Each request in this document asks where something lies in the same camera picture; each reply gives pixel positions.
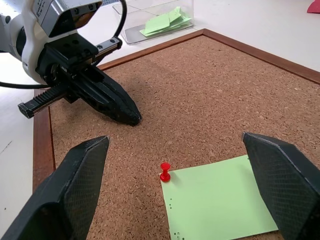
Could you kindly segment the wood-framed cork board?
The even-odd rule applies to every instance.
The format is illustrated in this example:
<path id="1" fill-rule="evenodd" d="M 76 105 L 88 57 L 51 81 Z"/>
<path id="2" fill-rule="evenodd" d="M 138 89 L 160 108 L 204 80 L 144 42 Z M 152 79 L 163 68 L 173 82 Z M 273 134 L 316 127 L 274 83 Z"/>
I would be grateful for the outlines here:
<path id="1" fill-rule="evenodd" d="M 101 68 L 136 102 L 139 125 L 114 122 L 82 100 L 60 100 L 34 119 L 34 187 L 73 146 L 110 138 L 88 240 L 171 240 L 161 163 L 206 174 L 245 154 L 243 132 L 292 143 L 320 168 L 320 70 L 208 29 Z"/>

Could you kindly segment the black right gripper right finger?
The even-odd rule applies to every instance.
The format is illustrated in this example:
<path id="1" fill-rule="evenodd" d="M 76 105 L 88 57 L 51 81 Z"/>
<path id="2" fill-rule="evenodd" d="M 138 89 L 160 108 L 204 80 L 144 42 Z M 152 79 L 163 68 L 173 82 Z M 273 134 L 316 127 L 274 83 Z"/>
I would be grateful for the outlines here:
<path id="1" fill-rule="evenodd" d="M 244 132 L 259 193 L 284 240 L 320 240 L 320 169 L 295 145 Z"/>

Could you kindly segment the green paper note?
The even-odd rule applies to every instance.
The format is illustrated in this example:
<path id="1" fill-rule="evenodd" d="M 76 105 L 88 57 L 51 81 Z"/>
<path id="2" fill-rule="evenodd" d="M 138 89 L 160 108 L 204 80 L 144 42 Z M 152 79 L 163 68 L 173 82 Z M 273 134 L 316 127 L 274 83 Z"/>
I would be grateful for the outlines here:
<path id="1" fill-rule="evenodd" d="M 180 24 L 180 25 L 174 25 L 174 26 L 171 26 L 171 27 L 166 28 L 166 29 L 156 30 L 156 31 L 153 31 L 153 32 L 150 32 L 150 33 L 147 33 L 145 29 L 142 29 L 139 32 L 144 37 L 151 37 L 151 36 L 155 36 L 155 35 L 158 35 L 158 34 L 168 33 L 170 31 L 175 31 L 175 30 L 178 30 L 178 29 L 187 28 L 187 27 L 190 27 L 190 26 L 191 26 L 191 24 L 189 22 L 187 22 L 187 23 Z"/>
<path id="2" fill-rule="evenodd" d="M 180 24 L 187 21 L 190 21 L 191 18 L 181 9 L 180 6 L 175 7 L 168 13 L 169 23 Z"/>
<path id="3" fill-rule="evenodd" d="M 278 230 L 247 155 L 169 174 L 161 187 L 171 240 L 235 240 Z"/>
<path id="4" fill-rule="evenodd" d="M 162 14 L 156 17 L 149 19 L 145 23 L 144 33 L 149 34 L 152 32 L 156 32 L 162 29 L 165 29 L 170 26 L 170 18 L 169 14 Z"/>

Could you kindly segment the clear plastic box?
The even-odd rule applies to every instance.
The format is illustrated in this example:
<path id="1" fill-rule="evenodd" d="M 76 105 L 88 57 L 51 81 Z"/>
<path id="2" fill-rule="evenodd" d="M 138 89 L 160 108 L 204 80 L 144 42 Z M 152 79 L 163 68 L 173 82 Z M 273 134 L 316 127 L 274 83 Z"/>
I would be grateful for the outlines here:
<path id="1" fill-rule="evenodd" d="M 128 0 L 126 4 L 127 17 L 120 35 L 129 45 L 135 45 L 150 39 L 169 35 L 191 28 L 194 25 L 194 0 Z M 145 24 L 148 20 L 159 15 L 168 14 L 176 7 L 181 7 L 191 20 L 178 24 L 170 24 L 169 27 L 182 25 L 184 23 L 190 23 L 191 26 L 150 37 L 145 37 L 140 33 L 140 30 L 145 29 Z"/>

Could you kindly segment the red pushpin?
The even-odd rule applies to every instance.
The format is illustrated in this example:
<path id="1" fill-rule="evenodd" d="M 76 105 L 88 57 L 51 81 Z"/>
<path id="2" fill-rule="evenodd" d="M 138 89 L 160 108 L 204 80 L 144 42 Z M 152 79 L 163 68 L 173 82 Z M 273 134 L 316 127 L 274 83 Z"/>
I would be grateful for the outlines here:
<path id="1" fill-rule="evenodd" d="M 171 179 L 171 176 L 169 174 L 169 169 L 171 168 L 171 165 L 168 162 L 163 162 L 160 165 L 160 168 L 162 169 L 162 173 L 160 174 L 160 180 L 162 182 L 169 182 Z"/>

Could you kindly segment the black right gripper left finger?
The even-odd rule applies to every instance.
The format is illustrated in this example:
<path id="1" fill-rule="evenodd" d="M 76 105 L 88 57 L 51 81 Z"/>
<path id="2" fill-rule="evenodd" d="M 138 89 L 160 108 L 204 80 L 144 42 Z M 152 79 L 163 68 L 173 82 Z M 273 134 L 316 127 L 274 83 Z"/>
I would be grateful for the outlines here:
<path id="1" fill-rule="evenodd" d="M 100 196 L 109 143 L 105 135 L 71 148 L 0 240 L 86 240 Z"/>

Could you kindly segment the red flat object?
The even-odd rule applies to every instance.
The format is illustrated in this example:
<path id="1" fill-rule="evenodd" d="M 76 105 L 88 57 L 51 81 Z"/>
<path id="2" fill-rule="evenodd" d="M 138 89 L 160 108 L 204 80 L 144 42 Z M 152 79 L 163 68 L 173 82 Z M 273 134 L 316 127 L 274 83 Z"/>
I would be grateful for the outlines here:
<path id="1" fill-rule="evenodd" d="M 320 14 L 320 0 L 313 0 L 306 12 L 309 14 Z"/>

